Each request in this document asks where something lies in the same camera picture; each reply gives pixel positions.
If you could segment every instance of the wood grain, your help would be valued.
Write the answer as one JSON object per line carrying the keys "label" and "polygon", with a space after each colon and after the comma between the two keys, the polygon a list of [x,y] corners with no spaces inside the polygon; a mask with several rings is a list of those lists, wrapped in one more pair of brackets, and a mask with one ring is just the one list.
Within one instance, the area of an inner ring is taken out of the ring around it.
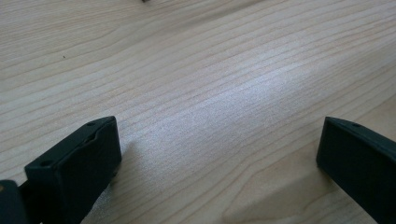
{"label": "wood grain", "polygon": [[396,139],[392,0],[0,2],[0,178],[115,115],[83,223],[374,223],[315,164],[325,116]]}

